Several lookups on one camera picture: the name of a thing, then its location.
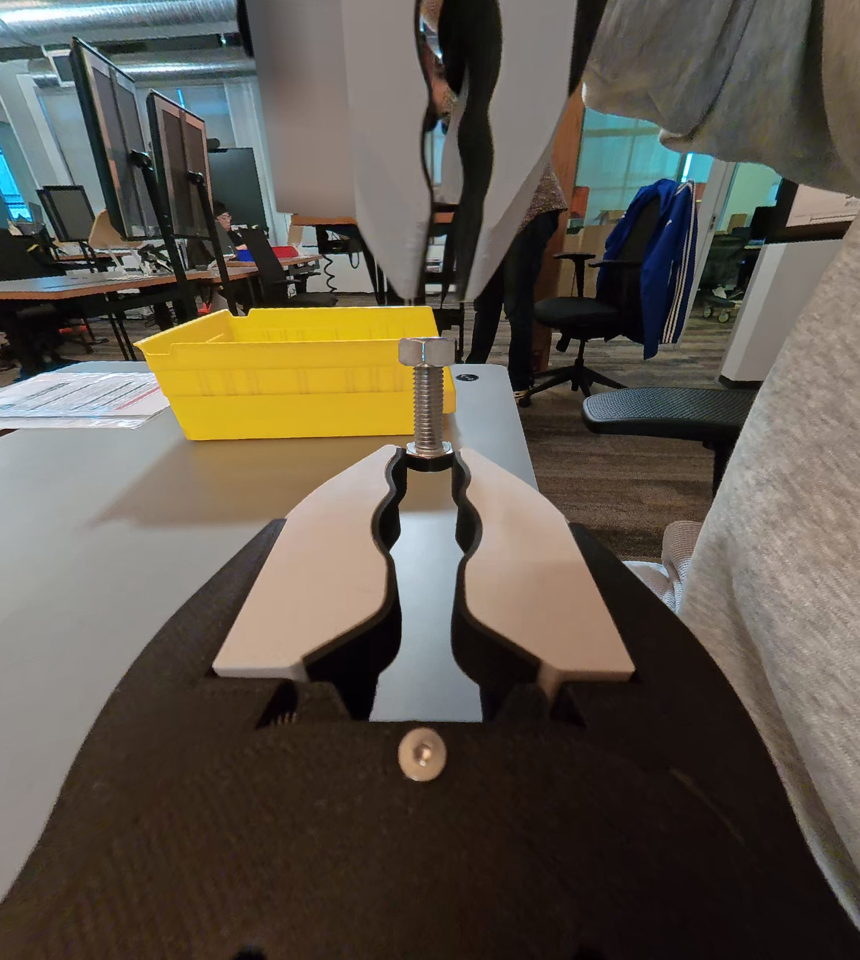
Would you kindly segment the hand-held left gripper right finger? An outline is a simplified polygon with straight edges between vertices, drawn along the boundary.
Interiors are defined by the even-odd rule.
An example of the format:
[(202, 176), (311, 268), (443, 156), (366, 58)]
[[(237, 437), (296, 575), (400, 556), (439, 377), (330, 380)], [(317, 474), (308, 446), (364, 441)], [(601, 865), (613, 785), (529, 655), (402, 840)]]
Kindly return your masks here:
[(469, 447), (451, 479), (461, 551), (451, 650), (480, 693), (628, 682), (636, 667), (564, 515)]

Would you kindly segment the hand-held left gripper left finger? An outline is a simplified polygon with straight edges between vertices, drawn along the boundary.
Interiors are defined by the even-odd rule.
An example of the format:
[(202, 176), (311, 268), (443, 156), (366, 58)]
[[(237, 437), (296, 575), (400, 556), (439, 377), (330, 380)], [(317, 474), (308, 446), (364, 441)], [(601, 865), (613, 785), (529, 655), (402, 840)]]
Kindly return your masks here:
[(283, 520), (216, 655), (221, 678), (377, 677), (400, 648), (391, 548), (405, 450), (384, 445), (325, 481)]

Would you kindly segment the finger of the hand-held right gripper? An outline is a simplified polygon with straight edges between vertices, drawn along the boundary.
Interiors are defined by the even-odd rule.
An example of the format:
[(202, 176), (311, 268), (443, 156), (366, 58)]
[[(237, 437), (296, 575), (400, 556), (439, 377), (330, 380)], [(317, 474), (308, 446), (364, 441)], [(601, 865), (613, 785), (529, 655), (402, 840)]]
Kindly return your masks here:
[(353, 220), (404, 299), (423, 289), (432, 213), (419, 7), (248, 3), (275, 209)]
[(449, 113), (438, 198), (455, 207), (451, 279), (477, 298), (517, 235), (575, 79), (574, 1), (446, 1), (438, 18)]

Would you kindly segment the steel hex bolt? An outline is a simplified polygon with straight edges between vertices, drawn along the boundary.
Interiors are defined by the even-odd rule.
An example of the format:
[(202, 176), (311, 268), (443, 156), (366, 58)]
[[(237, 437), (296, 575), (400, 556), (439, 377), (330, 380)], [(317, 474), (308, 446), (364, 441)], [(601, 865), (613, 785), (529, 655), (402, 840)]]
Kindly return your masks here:
[(443, 337), (404, 338), (398, 359), (412, 369), (412, 441), (435, 447), (445, 441), (445, 371), (456, 359), (454, 342)]

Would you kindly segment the person's right forearm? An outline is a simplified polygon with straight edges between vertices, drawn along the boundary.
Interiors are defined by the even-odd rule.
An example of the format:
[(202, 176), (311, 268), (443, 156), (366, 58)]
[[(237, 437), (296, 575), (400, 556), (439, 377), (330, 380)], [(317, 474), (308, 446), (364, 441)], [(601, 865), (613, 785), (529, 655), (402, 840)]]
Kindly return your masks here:
[(832, 15), (846, 2), (606, 2), (582, 74), (584, 104), (641, 119), (680, 153), (770, 167), (860, 198), (860, 129)]

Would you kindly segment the orange-edged standing desk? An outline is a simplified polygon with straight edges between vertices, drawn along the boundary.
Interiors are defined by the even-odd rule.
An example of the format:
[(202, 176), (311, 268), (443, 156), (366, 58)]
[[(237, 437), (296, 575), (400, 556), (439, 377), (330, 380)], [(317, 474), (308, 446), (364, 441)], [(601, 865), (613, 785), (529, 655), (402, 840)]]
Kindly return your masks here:
[[(444, 207), (435, 214), (431, 228), (423, 275), (423, 294), (430, 298), (439, 298), (443, 290), (445, 242), (451, 219), (451, 210)], [(340, 299), (369, 296), (378, 306), (406, 303), (352, 218), (294, 214), (288, 241), (306, 256), (317, 256), (315, 274), (307, 283), (311, 292), (335, 294)]]

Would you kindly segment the grey desk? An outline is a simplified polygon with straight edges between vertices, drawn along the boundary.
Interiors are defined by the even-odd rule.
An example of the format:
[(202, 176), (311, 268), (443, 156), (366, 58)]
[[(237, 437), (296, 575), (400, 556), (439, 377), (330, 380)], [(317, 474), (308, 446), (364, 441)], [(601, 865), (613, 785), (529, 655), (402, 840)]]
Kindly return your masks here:
[(391, 438), (0, 440), (0, 958), (491, 958), (523, 935), (474, 863), (479, 798), (401, 773), (456, 734), (462, 552), (447, 474), (412, 474), (402, 643), (355, 723), (333, 687), (211, 666), (282, 519)]

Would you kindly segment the wooden-edged background desk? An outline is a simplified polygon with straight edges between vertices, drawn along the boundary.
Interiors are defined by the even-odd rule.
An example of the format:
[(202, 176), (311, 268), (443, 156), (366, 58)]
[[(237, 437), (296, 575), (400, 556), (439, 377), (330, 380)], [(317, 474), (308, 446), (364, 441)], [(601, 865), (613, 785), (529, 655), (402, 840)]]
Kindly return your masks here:
[(111, 323), (125, 361), (136, 361), (136, 351), (124, 327), (130, 310), (179, 305), (180, 316), (196, 317), (195, 295), (202, 284), (220, 285), (217, 270), (191, 270), (184, 293), (172, 273), (136, 274), (96, 272), (82, 276), (45, 276), (0, 281), (0, 329), (28, 376), (43, 372), (41, 350), (32, 343), (28, 323), (54, 324), (61, 318), (106, 319)]

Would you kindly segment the dark flat monitor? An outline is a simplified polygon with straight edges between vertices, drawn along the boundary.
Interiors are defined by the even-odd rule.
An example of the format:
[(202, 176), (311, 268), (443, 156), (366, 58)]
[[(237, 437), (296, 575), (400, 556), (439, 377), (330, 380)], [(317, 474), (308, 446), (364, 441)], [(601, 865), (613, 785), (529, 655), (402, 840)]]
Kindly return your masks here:
[(209, 150), (208, 161), (214, 199), (226, 207), (232, 224), (268, 230), (254, 149)]

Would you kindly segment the yellow plastic bin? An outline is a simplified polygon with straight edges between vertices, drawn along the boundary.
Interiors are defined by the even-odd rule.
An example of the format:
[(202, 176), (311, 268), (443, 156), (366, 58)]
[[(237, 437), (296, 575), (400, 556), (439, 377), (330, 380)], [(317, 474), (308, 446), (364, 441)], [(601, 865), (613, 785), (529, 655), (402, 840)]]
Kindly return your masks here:
[(427, 306), (223, 310), (136, 342), (187, 440), (412, 435), (400, 340), (434, 338)]

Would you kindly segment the black office chair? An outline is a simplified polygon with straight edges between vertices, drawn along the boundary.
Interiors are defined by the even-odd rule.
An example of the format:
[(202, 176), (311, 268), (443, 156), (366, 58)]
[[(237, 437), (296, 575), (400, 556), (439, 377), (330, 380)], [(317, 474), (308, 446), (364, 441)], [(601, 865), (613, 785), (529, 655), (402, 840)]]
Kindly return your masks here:
[(257, 268), (257, 286), (253, 305), (260, 308), (320, 308), (338, 305), (336, 294), (294, 290), (297, 283), (284, 269), (267, 236), (252, 227), (241, 227), (239, 234)]
[(571, 366), (554, 367), (534, 375), (532, 386), (517, 397), (520, 407), (532, 397), (553, 387), (569, 384), (572, 392), (584, 397), (594, 385), (622, 390), (625, 385), (587, 366), (585, 348), (591, 340), (611, 341), (641, 326), (640, 277), (648, 243), (658, 230), (661, 195), (647, 199), (614, 259), (593, 260), (591, 253), (566, 251), (556, 256), (572, 262), (577, 295), (545, 298), (534, 305), (534, 323), (556, 331), (556, 349), (563, 353), (571, 341), (578, 341), (576, 360)]
[(711, 239), (695, 295), (695, 307), (706, 320), (724, 325), (741, 303), (738, 276), (746, 253), (740, 233), (715, 233)]

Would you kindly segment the black monitor stand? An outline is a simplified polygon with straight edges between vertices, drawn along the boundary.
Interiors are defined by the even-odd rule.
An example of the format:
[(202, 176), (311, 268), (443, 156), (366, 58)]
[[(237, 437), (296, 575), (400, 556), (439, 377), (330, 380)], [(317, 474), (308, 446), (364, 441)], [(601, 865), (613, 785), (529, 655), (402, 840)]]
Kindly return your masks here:
[(133, 169), (140, 172), (153, 211), (153, 218), (158, 225), (171, 264), (177, 287), (177, 297), (173, 303), (174, 315), (180, 323), (196, 319), (198, 316), (196, 292), (187, 278), (184, 260), (177, 245), (171, 219), (164, 208), (160, 183), (153, 160), (145, 151), (131, 150), (129, 162)]
[(238, 316), (237, 302), (233, 295), (231, 277), (223, 255), (223, 248), (217, 231), (217, 222), (208, 192), (207, 177), (205, 173), (197, 171), (188, 171), (186, 177), (187, 181), (196, 188), (196, 195), (206, 223), (208, 237), (213, 247), (215, 262), (220, 276), (221, 295), (225, 299), (226, 309), (232, 316)]

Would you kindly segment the large black monitor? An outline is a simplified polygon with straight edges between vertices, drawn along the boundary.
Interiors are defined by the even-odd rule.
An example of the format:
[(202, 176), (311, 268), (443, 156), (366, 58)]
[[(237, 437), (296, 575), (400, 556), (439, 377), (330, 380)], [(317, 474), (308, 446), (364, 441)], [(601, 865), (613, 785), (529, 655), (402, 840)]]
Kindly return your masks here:
[(157, 235), (143, 174), (132, 153), (146, 153), (133, 79), (78, 37), (69, 54), (76, 95), (113, 229), (128, 241)]
[(173, 234), (184, 239), (208, 238), (196, 188), (186, 176), (188, 171), (205, 174), (212, 205), (206, 122), (157, 90), (148, 92), (146, 109), (152, 156)]

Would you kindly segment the blue jacket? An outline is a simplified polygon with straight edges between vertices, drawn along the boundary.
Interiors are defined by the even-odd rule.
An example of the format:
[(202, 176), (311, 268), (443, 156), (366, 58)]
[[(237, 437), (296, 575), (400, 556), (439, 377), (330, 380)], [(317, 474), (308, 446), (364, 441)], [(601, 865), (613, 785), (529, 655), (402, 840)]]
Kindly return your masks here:
[(695, 279), (698, 203), (691, 180), (641, 187), (608, 235), (595, 297), (620, 315), (620, 333), (646, 360), (676, 344)]

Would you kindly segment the laminated paper sheet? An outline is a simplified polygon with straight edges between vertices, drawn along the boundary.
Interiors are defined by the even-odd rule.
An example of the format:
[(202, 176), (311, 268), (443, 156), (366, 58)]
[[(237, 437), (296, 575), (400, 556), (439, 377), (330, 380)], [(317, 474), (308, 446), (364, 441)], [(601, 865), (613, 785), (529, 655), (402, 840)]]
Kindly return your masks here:
[(0, 388), (1, 429), (143, 426), (170, 407), (148, 371), (68, 367)]

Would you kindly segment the small black monitor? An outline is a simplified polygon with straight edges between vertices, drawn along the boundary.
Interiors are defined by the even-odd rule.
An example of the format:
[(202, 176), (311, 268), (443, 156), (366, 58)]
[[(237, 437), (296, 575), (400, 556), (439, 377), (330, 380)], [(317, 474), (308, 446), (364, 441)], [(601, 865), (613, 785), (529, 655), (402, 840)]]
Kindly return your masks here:
[(89, 242), (96, 214), (84, 186), (48, 185), (38, 188), (36, 194), (59, 242)]

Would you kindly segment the silver ceiling duct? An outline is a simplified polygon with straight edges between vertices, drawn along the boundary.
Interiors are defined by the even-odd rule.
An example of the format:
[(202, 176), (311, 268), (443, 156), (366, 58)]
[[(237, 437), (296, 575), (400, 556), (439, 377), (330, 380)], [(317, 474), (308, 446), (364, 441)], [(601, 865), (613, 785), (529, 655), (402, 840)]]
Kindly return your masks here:
[(0, 1), (0, 46), (234, 32), (234, 1)]
[[(177, 86), (256, 77), (256, 62), (237, 48), (120, 54), (112, 63), (140, 85)], [(73, 86), (69, 51), (32, 58), (28, 76), (41, 89)]]

